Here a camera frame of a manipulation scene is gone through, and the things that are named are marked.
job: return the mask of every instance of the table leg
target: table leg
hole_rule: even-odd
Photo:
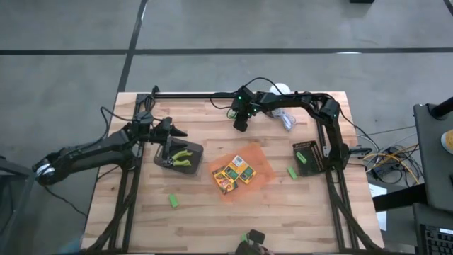
[[[425,184],[419,184],[386,195],[373,197],[374,209],[377,212],[387,211],[412,205],[414,203],[427,203]]]

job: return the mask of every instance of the concrete floor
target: concrete floor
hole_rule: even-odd
[[[139,3],[0,1],[0,50],[125,49]],[[442,0],[150,0],[137,48],[452,47],[452,23]],[[30,166],[96,139],[104,128],[99,107],[113,107],[124,62],[122,55],[0,56],[0,154]],[[413,125],[415,103],[453,95],[452,66],[453,54],[430,53],[136,56],[125,90],[231,91],[265,76],[300,91],[347,91],[355,123],[376,132]],[[414,132],[376,142],[383,147]],[[86,212],[95,175],[74,174],[51,189]],[[36,185],[12,254],[59,252],[84,224]]]

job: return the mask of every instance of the black holder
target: black holder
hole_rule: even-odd
[[[200,165],[202,156],[203,156],[203,146],[200,144],[196,144],[193,142],[188,142],[185,140],[181,140],[178,138],[171,138],[172,141],[178,144],[184,144],[186,145],[184,148],[178,148],[175,150],[170,151],[170,157],[173,156],[174,154],[187,150],[188,152],[192,152],[192,156],[189,157],[183,157],[182,160],[188,159],[190,160],[191,166],[164,166],[163,159],[162,159],[162,146],[159,146],[159,148],[156,151],[156,155],[154,156],[154,163],[158,166],[171,169],[177,172],[180,172],[182,174],[188,174],[188,175],[196,175],[198,166]]]
[[[296,159],[299,173],[301,176],[312,176],[322,174],[326,171],[323,164],[323,157],[319,151],[316,141],[299,142],[292,145],[294,158]],[[306,159],[306,163],[302,163],[296,156],[300,152]]]

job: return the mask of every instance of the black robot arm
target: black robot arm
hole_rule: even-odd
[[[105,139],[48,154],[32,167],[37,175],[36,180],[42,185],[51,185],[70,174],[106,164],[117,164],[123,170],[133,169],[136,167],[136,156],[132,148],[137,142],[159,143],[164,148],[162,159],[168,160],[171,148],[182,146],[172,142],[169,137],[187,134],[178,130],[170,117],[158,120],[159,124],[153,127],[155,120],[158,119],[149,111],[142,111]]]
[[[324,93],[293,93],[275,95],[274,93],[253,93],[246,86],[237,92],[231,105],[236,112],[234,127],[242,132],[247,129],[247,120],[256,113],[267,113],[276,108],[302,107],[308,114],[326,128],[331,151],[327,158],[327,166],[343,170],[349,160],[349,147],[343,143],[338,116],[340,104],[332,96]]]

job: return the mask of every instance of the wooden table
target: wooden table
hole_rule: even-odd
[[[351,118],[345,92],[329,92]],[[131,118],[136,93],[119,93],[115,113]],[[228,106],[230,100],[216,100]],[[291,144],[317,140],[316,121],[301,108],[288,108],[297,124],[287,132],[279,120],[263,114],[248,121],[246,132],[233,128],[226,110],[217,110],[207,99],[160,99],[152,111],[157,118],[171,116],[175,126],[188,133],[184,139],[205,148],[203,163],[195,177],[162,169],[153,163],[157,145],[148,144],[139,181],[134,224],[129,252],[232,252],[240,236],[250,229],[266,234],[264,245],[285,253],[337,251],[326,177],[321,174],[292,180],[287,166],[296,166]],[[340,118],[345,143],[357,144],[354,127]],[[110,132],[120,129],[124,121],[113,118]],[[246,203],[225,203],[207,163],[232,153],[250,142],[259,142],[276,178],[250,194]],[[99,174],[111,169],[104,166]],[[113,217],[121,170],[104,176],[96,184],[82,247],[89,247]],[[365,172],[361,166],[345,170],[352,213],[372,240],[383,247]],[[180,205],[173,209],[169,193],[176,194]],[[348,238],[343,223],[345,238]]]

